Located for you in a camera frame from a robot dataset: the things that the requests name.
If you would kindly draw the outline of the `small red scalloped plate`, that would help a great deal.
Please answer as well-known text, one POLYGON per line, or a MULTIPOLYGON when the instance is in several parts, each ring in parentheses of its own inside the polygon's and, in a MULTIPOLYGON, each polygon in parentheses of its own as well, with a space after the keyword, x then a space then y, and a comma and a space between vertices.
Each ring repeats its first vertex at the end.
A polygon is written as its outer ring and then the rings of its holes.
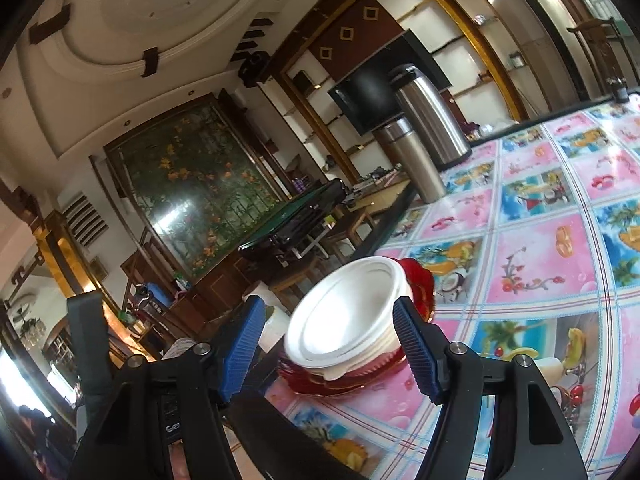
POLYGON ((340 370, 329 370, 329 374, 320 373, 320 372, 312 372, 311 370, 305 370, 305 373, 311 377, 312 379, 322 380, 322 382, 337 382, 340 379, 347 378, 360 378, 364 376, 368 376, 379 370, 382 370, 383 367, 387 365, 395 364, 401 361, 404 358, 404 352, 400 347, 397 347, 393 351, 381 353, 376 358, 371 361, 362 364, 360 367, 354 368, 353 370, 348 370, 347 372, 341 372, 340 370))

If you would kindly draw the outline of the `large red wedding plate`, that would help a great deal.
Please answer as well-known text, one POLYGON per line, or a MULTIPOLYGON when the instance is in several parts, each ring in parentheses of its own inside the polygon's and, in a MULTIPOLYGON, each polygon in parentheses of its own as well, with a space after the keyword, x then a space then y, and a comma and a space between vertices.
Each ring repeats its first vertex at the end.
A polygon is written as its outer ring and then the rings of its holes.
POLYGON ((431 272, 410 258, 372 256, 341 266, 295 308, 284 335, 280 377, 303 396, 337 396, 367 385, 403 359, 368 376, 337 382, 312 379, 305 370, 359 364, 401 348, 393 326, 395 301, 408 297, 422 320, 431 322, 434 288, 431 272))

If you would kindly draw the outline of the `cream ribbed plastic bowl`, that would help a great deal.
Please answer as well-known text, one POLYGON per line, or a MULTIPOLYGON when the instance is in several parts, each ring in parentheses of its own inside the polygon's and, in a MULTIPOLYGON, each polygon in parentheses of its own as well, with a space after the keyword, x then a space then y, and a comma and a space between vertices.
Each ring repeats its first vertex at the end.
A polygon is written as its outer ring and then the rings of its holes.
POLYGON ((311 371, 312 372, 326 373, 326 374, 329 374, 329 370, 340 370, 341 372, 347 372, 348 370, 353 370, 354 368, 360 367, 362 364, 367 363, 367 362, 362 362, 362 363, 359 363, 359 364, 352 364, 352 365, 346 365, 346 364, 335 365, 335 366, 328 367, 325 370, 311 370, 311 371))

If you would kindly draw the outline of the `mahjong table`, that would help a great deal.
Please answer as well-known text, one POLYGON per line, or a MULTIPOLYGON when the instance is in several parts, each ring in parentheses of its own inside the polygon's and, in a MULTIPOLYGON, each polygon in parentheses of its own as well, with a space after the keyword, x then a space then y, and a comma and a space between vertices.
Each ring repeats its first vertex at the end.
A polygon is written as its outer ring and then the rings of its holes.
POLYGON ((247 260, 285 256, 347 196, 347 188, 334 179, 290 200, 238 248, 247 260))

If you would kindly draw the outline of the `wooden stool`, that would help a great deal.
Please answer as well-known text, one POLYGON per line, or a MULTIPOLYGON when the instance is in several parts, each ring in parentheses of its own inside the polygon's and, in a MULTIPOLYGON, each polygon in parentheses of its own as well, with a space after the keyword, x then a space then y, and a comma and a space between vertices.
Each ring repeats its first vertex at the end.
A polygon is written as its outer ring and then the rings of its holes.
POLYGON ((375 228, 375 222, 368 214, 366 207, 346 212, 323 237, 322 247, 334 255, 339 263, 344 264, 346 256, 341 251, 340 244, 348 240, 352 248, 357 249, 363 241, 363 237, 358 233, 358 228, 363 224, 366 224, 370 231, 375 228))

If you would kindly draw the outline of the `low wooden tv cabinet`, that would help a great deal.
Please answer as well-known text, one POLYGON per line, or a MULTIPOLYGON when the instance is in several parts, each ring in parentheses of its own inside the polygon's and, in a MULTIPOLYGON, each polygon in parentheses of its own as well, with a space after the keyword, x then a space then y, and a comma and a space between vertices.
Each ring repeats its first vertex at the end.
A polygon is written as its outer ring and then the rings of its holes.
POLYGON ((356 185, 344 200, 350 210, 364 208, 370 216, 386 211, 410 182, 403 172, 393 170, 376 180, 356 185))

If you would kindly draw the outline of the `large steel thermos jug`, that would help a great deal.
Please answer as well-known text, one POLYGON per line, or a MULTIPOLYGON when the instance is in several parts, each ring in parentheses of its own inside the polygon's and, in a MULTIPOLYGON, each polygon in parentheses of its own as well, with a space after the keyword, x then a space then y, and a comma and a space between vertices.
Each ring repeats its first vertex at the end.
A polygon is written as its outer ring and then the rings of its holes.
POLYGON ((388 73, 390 88, 439 171, 467 160, 472 148, 434 84, 413 64, 388 73))

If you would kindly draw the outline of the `slim steel thermos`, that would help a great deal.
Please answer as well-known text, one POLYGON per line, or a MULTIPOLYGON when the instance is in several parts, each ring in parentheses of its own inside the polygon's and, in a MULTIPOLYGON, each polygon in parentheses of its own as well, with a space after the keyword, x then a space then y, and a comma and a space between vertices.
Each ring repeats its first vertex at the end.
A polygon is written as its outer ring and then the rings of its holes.
POLYGON ((439 172, 420 136, 405 117, 398 117, 373 131, 375 139, 392 155, 392 159, 408 174, 426 204, 446 195, 439 172))

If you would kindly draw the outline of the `flat screen television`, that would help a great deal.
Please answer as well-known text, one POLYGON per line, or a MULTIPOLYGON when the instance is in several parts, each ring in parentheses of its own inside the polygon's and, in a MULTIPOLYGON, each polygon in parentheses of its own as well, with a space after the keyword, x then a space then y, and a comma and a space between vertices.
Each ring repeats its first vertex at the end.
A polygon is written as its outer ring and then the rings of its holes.
POLYGON ((329 90, 329 96, 360 136, 402 114, 390 81, 400 73, 399 67, 405 65, 416 66, 438 91, 451 86, 431 53, 408 29, 380 47, 329 90))

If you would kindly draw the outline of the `small black jar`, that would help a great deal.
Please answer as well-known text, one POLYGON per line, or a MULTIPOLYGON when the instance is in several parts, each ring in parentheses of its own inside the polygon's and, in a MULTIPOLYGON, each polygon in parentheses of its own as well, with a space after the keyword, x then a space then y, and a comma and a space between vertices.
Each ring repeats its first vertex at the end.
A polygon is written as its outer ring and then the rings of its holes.
POLYGON ((619 76, 611 77, 606 80, 610 91, 612 93, 613 100, 618 104, 624 104, 629 102, 628 88, 625 78, 619 76))

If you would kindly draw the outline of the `wooden chair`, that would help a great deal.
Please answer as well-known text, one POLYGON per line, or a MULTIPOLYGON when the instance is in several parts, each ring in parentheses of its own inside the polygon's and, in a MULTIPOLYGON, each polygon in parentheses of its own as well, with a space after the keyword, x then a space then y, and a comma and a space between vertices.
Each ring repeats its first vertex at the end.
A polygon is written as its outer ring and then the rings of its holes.
POLYGON ((602 93, 611 91, 616 80, 626 84, 627 87, 631 86, 624 66, 617 56, 620 52, 626 58, 626 65, 630 69, 634 83, 638 84, 637 66, 614 18, 607 20, 590 18, 578 23, 575 27, 567 27, 566 30, 575 36, 582 52, 585 53, 602 93))

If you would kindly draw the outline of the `tall white air conditioner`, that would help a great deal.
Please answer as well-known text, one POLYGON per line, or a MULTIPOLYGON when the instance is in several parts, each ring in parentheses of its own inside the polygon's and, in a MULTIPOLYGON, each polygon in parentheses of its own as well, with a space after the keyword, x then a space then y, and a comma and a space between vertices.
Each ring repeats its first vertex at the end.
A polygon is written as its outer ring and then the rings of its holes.
POLYGON ((570 13, 572 8, 568 1, 525 1, 558 52, 577 99, 589 101, 597 96, 599 87, 589 54, 585 52, 576 34, 570 32, 570 28, 576 26, 576 21, 570 13))

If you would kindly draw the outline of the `flower garden wall painting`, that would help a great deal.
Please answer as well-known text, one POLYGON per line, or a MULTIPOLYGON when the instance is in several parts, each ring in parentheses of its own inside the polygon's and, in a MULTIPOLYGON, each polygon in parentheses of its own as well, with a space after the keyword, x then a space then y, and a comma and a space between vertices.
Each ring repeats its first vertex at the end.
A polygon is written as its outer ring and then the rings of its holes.
POLYGON ((134 209, 193 281, 282 204, 212 96, 150 119, 104 152, 134 209))

